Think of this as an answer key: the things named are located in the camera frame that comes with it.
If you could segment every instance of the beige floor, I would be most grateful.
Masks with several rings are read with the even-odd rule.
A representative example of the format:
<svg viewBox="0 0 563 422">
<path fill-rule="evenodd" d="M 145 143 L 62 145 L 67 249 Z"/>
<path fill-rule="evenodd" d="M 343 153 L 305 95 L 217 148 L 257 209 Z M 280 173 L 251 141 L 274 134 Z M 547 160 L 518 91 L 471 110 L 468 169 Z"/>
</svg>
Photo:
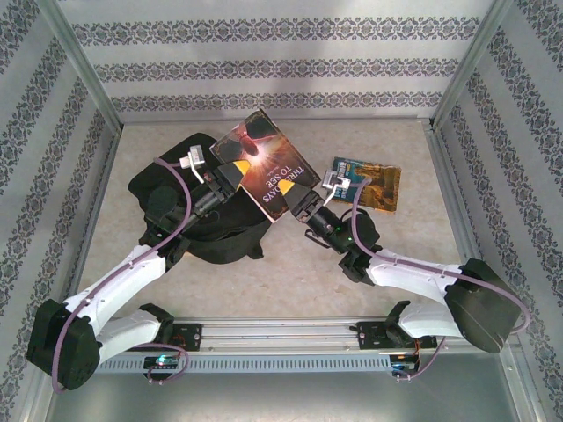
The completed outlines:
<svg viewBox="0 0 563 422">
<path fill-rule="evenodd" d="M 121 261 L 144 231 L 143 212 L 127 185 L 154 156 L 196 132 L 219 137 L 236 122 L 125 126 L 81 289 Z M 413 258 L 458 263 L 459 256 L 422 127 L 415 120 L 279 120 L 278 126 L 318 174 L 334 156 L 402 168 L 398 211 L 371 212 L 380 244 Z M 331 208 L 342 213 L 344 204 Z M 186 256 L 118 315 L 153 302 L 176 317 L 341 317 L 386 315 L 404 299 L 388 287 L 354 284 L 340 257 L 303 237 L 305 226 L 284 215 L 262 241 L 265 257 L 214 266 Z"/>
</svg>

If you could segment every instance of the black fabric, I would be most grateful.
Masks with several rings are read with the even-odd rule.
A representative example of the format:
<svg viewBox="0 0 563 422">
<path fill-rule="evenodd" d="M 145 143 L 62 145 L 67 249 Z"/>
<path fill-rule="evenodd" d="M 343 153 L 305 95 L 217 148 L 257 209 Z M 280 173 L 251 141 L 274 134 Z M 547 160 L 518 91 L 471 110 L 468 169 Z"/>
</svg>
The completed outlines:
<svg viewBox="0 0 563 422">
<path fill-rule="evenodd" d="M 219 160 L 209 151 L 216 142 L 205 134 L 195 134 L 164 153 L 161 158 L 168 163 L 177 163 L 187 155 L 191 146 L 201 145 L 206 165 L 214 169 Z M 190 192 L 200 183 L 190 169 L 176 169 L 186 181 Z M 180 197 L 184 194 L 176 178 L 158 164 L 150 164 L 129 182 L 128 190 L 139 200 L 146 211 L 150 193 L 159 186 L 170 186 Z M 215 208 L 207 217 L 199 220 L 185 232 L 190 240 L 188 251 L 196 257 L 213 264 L 227 264 L 248 255 L 262 258 L 260 239 L 266 234 L 271 222 L 242 189 L 225 204 Z"/>
</svg>

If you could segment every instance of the wall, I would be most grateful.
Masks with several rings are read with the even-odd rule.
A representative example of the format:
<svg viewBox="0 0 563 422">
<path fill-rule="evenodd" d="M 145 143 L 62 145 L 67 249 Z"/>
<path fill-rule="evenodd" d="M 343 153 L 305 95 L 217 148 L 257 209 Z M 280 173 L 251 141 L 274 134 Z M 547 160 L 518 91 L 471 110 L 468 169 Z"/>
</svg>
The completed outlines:
<svg viewBox="0 0 563 422">
<path fill-rule="evenodd" d="M 125 122 L 431 117 L 491 0 L 61 1 Z"/>
<path fill-rule="evenodd" d="M 116 142 L 37 4 L 0 0 L 0 421 L 17 419 L 38 305 L 77 270 Z"/>
<path fill-rule="evenodd" d="M 521 337 L 563 420 L 563 2 L 515 2 L 439 132 L 479 251 L 532 311 Z"/>
</svg>

